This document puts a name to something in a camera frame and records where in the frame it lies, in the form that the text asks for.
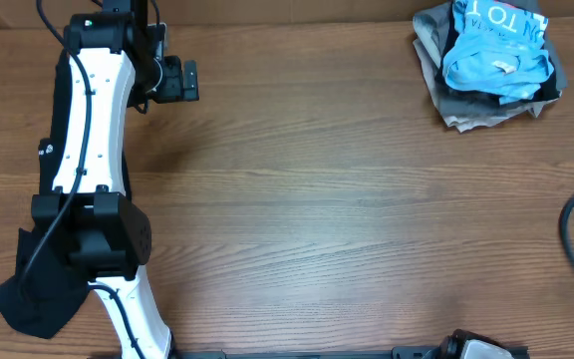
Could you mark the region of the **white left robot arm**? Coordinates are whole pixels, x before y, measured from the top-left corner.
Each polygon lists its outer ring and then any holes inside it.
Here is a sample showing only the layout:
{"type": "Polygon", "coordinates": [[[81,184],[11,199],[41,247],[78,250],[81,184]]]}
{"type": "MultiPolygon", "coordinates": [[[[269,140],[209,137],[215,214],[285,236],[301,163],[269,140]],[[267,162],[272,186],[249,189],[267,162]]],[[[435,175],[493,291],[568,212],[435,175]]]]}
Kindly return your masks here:
{"type": "Polygon", "coordinates": [[[124,164],[127,109],[199,98],[195,62],[166,55],[165,23],[147,20],[155,5],[105,1],[59,35],[71,71],[66,137],[49,193],[32,199],[43,236],[19,275],[27,293],[40,254],[51,250],[104,302],[124,358],[179,355],[148,282],[150,223],[132,202],[124,164]]]}

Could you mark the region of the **light blue t-shirt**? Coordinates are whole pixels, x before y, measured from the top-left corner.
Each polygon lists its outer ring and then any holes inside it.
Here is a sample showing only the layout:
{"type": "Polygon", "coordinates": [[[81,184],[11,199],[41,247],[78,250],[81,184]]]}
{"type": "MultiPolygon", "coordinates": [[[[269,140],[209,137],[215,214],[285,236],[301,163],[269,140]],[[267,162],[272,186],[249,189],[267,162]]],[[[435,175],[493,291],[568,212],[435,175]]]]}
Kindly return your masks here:
{"type": "Polygon", "coordinates": [[[455,1],[452,16],[457,37],[441,70],[452,89],[495,95],[505,105],[532,99],[554,73],[545,16],[492,0],[455,1]]]}

